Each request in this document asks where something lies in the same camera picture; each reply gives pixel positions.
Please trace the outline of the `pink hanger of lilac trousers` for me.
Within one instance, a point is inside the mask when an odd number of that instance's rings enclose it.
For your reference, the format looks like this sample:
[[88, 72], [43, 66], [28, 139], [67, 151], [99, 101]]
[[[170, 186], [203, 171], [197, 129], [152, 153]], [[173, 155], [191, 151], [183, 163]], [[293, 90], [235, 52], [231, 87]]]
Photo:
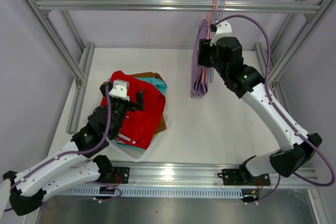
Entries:
[[[208, 13], [207, 16], [206, 16], [206, 19], [207, 19], [207, 23], [208, 23], [206, 39], [211, 39], [210, 25], [212, 24], [213, 14]], [[211, 74], [211, 71], [209, 70], [208, 67], [204, 67], [202, 69], [202, 84], [208, 84], [210, 74]]]

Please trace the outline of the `pink hanger of red trousers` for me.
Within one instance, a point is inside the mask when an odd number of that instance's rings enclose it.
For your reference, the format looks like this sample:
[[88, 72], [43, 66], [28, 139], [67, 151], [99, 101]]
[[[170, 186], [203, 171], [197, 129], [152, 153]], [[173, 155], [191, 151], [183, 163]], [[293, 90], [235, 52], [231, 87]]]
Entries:
[[[216, 14], [217, 14], [217, 4], [218, 0], [213, 0], [212, 11], [207, 14], [207, 22], [208, 22], [208, 31], [207, 31], [207, 39], [212, 38], [212, 32], [210, 25], [215, 22]], [[208, 68], [208, 83], [211, 83], [213, 79], [213, 70], [212, 68]]]

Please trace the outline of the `pink hanger of yellow trousers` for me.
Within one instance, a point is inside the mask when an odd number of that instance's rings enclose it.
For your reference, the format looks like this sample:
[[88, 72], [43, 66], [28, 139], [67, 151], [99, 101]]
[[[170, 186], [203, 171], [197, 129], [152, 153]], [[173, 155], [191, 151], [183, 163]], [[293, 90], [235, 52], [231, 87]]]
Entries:
[[212, 19], [212, 24], [217, 22], [217, 15], [218, 11], [220, 9], [221, 5], [221, 0], [213, 0], [213, 8], [212, 8], [212, 14], [213, 14], [213, 19]]

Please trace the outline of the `lilac trousers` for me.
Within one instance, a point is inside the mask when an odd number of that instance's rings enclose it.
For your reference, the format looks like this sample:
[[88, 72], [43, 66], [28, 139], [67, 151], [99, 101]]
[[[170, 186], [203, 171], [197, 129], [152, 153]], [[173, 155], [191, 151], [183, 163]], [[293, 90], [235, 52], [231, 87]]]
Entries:
[[207, 38], [208, 22], [203, 19], [198, 26], [198, 33], [192, 53], [191, 97], [203, 97], [208, 92], [208, 83], [202, 83], [202, 67], [198, 65], [198, 51], [201, 39]]

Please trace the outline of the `blue hanger of brown trousers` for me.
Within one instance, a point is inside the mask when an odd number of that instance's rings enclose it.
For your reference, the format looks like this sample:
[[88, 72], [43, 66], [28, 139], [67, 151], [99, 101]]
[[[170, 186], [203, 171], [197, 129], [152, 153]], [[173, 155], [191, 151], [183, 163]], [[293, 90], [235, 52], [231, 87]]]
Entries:
[[[226, 5], [226, 1], [225, 0], [216, 0], [216, 11], [213, 14], [213, 24], [216, 23], [217, 21], [219, 21], [222, 16], [223, 16], [223, 12], [225, 9], [225, 5]], [[214, 78], [214, 68], [211, 69], [210, 72], [210, 83], [213, 82], [213, 78]]]

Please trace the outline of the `blue hanger of teal trousers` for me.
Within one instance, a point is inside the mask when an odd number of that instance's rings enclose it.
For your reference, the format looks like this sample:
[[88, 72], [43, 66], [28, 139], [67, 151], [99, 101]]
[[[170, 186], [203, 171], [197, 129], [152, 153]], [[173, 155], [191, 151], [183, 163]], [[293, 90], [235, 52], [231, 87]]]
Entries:
[[220, 3], [220, 9], [218, 11], [218, 15], [217, 15], [217, 21], [221, 20], [224, 16], [224, 12], [225, 12], [225, 8], [226, 8], [226, 0], [221, 0]]

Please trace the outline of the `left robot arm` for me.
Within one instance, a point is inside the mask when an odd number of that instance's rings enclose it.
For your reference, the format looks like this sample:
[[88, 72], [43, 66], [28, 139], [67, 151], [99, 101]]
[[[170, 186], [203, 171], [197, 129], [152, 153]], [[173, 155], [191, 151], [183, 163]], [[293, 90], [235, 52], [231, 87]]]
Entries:
[[29, 214], [59, 192], [84, 183], [110, 181], [114, 167], [100, 152], [120, 135], [128, 112], [144, 110], [144, 92], [128, 95], [129, 84], [116, 80], [100, 86], [107, 105], [100, 105], [87, 124], [59, 151], [23, 172], [9, 171], [3, 179], [11, 182], [9, 203], [18, 216]]

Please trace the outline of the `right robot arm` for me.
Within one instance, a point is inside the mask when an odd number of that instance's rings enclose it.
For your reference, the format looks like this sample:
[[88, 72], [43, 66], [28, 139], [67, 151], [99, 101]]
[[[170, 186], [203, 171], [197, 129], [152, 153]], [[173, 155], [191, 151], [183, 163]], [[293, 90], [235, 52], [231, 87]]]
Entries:
[[235, 37], [222, 37], [215, 44], [201, 39], [197, 52], [198, 65], [215, 68], [225, 86], [255, 111], [279, 145], [278, 150], [244, 161], [239, 167], [239, 179], [252, 184], [266, 173], [289, 177], [312, 158], [322, 138], [300, 127], [275, 98], [267, 95], [264, 78], [254, 67], [244, 64], [242, 53], [242, 45]]

